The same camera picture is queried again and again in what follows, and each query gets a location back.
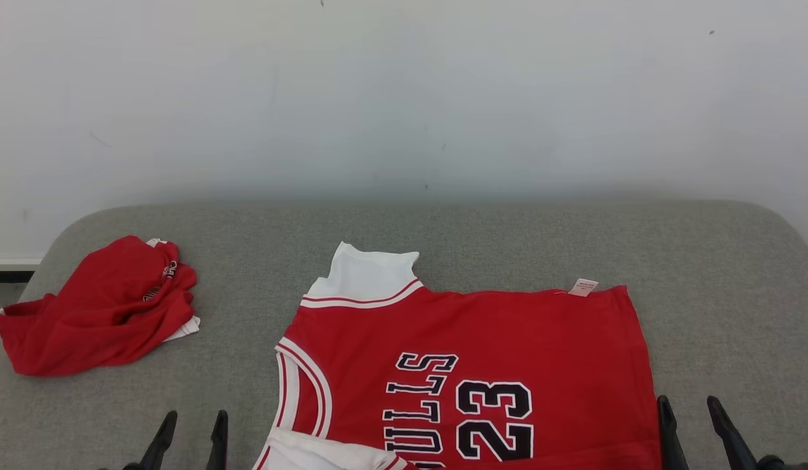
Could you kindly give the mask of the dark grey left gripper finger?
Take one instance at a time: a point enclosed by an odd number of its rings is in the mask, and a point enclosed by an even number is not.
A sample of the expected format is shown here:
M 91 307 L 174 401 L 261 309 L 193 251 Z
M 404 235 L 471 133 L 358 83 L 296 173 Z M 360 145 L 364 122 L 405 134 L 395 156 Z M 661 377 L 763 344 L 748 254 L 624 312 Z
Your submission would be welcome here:
M 228 413 L 219 410 L 211 433 L 211 451 L 206 470 L 225 470 L 228 458 Z
M 164 455 L 172 444 L 172 438 L 174 438 L 177 420 L 177 411 L 173 410 L 166 413 L 161 426 L 157 429 L 157 433 L 142 456 L 140 469 L 161 469 Z

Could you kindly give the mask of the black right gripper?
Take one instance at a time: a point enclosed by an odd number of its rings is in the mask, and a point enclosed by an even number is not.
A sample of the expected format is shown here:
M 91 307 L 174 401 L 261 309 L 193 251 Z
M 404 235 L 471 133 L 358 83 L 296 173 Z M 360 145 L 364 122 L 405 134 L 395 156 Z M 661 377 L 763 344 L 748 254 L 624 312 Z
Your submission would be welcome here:
M 720 399 L 708 396 L 706 407 L 715 433 L 723 442 L 730 469 L 756 469 L 757 461 L 753 453 L 721 405 Z M 677 435 L 676 415 L 665 395 L 657 398 L 657 412 L 662 469 L 689 470 Z M 786 463 L 776 455 L 767 455 L 758 461 L 758 470 L 808 470 L 808 462 Z

